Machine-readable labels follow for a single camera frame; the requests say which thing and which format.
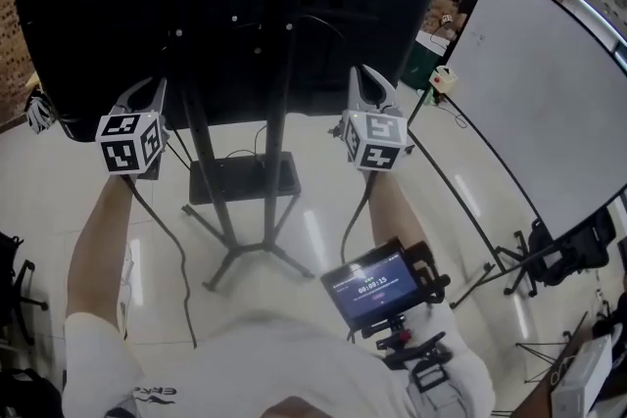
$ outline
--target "white t-shirt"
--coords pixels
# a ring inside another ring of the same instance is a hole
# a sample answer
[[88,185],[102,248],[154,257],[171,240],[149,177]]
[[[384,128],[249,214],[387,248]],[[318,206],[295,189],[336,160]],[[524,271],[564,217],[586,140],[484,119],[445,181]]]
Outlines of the white t-shirt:
[[[485,365],[461,340],[445,304],[406,314],[420,345],[446,331],[446,367],[467,392],[470,416],[489,416],[494,393]],[[163,374],[144,375],[120,333],[88,313],[66,321],[66,418],[259,418],[300,397],[333,418],[420,416],[408,371],[306,323],[251,312],[221,328]]]

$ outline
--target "black monitor back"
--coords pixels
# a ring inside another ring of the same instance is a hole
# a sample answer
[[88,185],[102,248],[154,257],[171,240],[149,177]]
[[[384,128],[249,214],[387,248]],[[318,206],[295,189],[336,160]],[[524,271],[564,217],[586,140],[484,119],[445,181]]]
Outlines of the black monitor back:
[[[355,64],[377,69],[396,85],[429,1],[301,0],[288,111],[340,114]],[[171,0],[16,2],[44,90],[71,138],[93,141],[100,116],[147,76],[169,79],[167,117],[174,127],[186,126],[172,70],[177,20]],[[185,0],[193,30],[186,65],[199,84],[209,124],[265,119],[269,83],[261,75],[264,42],[271,38],[264,21],[276,3]]]

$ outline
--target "whiteboard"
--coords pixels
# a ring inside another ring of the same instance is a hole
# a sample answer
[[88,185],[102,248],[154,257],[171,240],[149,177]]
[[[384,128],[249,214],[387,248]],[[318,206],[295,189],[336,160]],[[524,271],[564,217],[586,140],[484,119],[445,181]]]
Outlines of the whiteboard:
[[448,66],[554,239],[627,184],[627,76],[554,0],[477,0]]

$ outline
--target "tripod stand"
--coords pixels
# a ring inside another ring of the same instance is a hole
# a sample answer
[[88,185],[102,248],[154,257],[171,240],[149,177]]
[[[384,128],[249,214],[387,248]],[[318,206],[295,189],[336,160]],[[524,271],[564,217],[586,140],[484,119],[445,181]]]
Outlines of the tripod stand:
[[[176,30],[174,49],[177,52],[179,68],[177,69],[177,81],[181,84],[181,97],[185,109],[185,115],[189,124],[194,146],[198,154],[198,165],[192,167],[202,173],[205,188],[216,207],[217,218],[221,226],[221,232],[215,229],[198,212],[189,205],[183,207],[183,211],[196,219],[226,248],[227,254],[223,259],[214,277],[203,285],[210,291],[215,291],[217,284],[230,265],[241,255],[254,251],[266,251],[275,255],[295,268],[306,278],[314,278],[314,275],[302,264],[290,257],[276,244],[276,237],[283,223],[287,219],[291,209],[295,206],[298,196],[295,195],[287,207],[279,223],[275,226],[276,199],[279,192],[279,174],[284,156],[281,152],[283,130],[285,126],[285,114],[287,110],[287,94],[290,85],[296,33],[298,30],[298,10],[300,0],[280,0],[280,14],[270,22],[269,30],[272,33],[270,53],[277,62],[276,73],[273,76],[269,95],[267,97],[267,134],[265,142],[265,210],[264,210],[264,239],[252,245],[240,245],[235,236],[233,224],[226,207],[224,183],[219,179],[216,156],[212,146],[209,126],[202,105],[198,83],[190,70],[191,62],[188,61],[191,49],[187,42],[186,33],[192,31],[186,24],[185,4],[183,0],[173,0],[174,14],[180,28]],[[244,197],[240,200],[256,199],[257,197]]]

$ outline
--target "black chair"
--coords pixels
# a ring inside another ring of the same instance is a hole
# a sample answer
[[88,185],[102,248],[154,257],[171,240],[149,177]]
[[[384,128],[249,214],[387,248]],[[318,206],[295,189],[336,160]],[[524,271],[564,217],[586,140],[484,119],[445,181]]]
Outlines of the black chair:
[[529,297],[533,298],[538,294],[537,282],[545,286],[557,286],[572,273],[581,273],[589,268],[606,266],[609,263],[607,245],[616,238],[616,229],[609,211],[607,208],[602,208],[572,234],[560,239],[559,242],[553,241],[547,227],[538,219],[531,225],[528,246],[522,232],[515,232],[514,237],[518,239],[519,245],[517,247],[520,254],[505,248],[498,248],[498,252],[518,262],[547,249],[549,246],[554,246],[555,253],[559,254],[558,260],[552,264],[547,264],[547,257],[543,256],[522,266],[511,288],[504,290],[506,295],[512,295],[527,275],[531,282]]
[[35,264],[32,261],[24,260],[22,269],[14,281],[16,272],[13,269],[13,261],[22,242],[18,237],[7,237],[0,232],[0,326],[5,327],[11,324],[11,314],[15,312],[22,336],[24,336],[26,343],[32,346],[34,339],[26,329],[22,303],[35,304],[44,311],[48,309],[48,303],[36,302],[22,296],[22,283],[26,276],[26,270],[33,272],[35,269]]

